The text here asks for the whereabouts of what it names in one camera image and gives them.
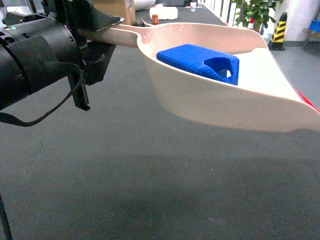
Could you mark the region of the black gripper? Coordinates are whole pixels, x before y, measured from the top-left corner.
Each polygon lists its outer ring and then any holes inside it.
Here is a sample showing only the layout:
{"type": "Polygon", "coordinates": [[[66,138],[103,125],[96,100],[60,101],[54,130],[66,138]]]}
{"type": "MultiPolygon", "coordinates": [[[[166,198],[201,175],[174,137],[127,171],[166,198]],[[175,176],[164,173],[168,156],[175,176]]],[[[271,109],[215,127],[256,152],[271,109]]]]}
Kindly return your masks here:
{"type": "Polygon", "coordinates": [[[43,38],[56,60],[45,60],[42,86],[67,77],[77,108],[88,111],[86,86],[104,80],[115,44],[90,41],[81,31],[98,32],[121,24],[125,18],[106,14],[91,0],[43,0],[46,19],[43,38]]]}

